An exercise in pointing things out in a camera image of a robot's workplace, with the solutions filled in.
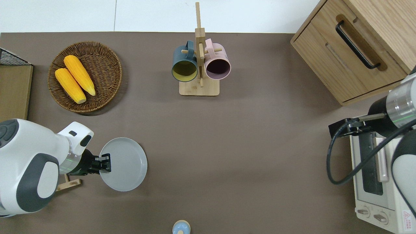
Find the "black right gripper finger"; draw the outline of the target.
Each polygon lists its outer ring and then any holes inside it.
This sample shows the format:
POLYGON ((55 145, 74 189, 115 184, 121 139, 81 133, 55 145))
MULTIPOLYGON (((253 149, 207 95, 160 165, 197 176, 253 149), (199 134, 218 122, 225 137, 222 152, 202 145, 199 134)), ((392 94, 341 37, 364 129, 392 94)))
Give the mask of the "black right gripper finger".
MULTIPOLYGON (((329 134, 330 137, 333 138, 336 134, 336 132, 348 121, 350 121, 351 118, 345 118, 342 120, 339 120, 337 122, 334 122, 332 124, 328 125, 328 130, 329 130, 329 134)), ((338 137, 341 137, 343 135, 347 135, 350 132, 350 126, 346 125, 344 128, 341 129, 341 131, 339 132, 338 137)))
POLYGON ((351 135, 359 135, 369 131, 370 127, 366 124, 364 120, 360 120, 359 118, 353 118, 350 120, 351 135))

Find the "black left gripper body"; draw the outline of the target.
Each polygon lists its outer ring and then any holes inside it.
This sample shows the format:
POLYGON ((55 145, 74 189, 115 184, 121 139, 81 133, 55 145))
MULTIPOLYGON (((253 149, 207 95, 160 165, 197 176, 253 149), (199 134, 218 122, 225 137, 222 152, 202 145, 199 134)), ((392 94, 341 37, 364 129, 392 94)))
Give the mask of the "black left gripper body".
POLYGON ((85 149, 77 166, 69 172, 72 176, 86 176, 88 174, 98 174, 98 161, 88 149, 85 149))

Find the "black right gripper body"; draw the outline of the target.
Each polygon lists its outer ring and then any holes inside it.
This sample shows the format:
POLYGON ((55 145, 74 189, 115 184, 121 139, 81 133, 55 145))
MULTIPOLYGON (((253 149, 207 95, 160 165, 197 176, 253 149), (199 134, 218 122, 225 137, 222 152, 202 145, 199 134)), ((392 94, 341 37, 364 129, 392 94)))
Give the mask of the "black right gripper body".
POLYGON ((386 102, 387 96, 377 100, 370 106, 367 115, 359 117, 370 127, 369 132, 376 132, 383 137, 390 136, 396 130, 395 124, 387 113, 386 102))

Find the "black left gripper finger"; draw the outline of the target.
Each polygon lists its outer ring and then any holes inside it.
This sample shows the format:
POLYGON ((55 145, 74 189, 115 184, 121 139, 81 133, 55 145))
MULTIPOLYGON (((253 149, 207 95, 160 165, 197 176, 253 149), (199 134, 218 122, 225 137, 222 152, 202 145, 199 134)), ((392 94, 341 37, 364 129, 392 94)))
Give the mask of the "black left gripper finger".
POLYGON ((103 154, 101 157, 95 157, 94 160, 94 173, 99 174, 101 171, 104 173, 111 172, 111 157, 110 154, 103 154))

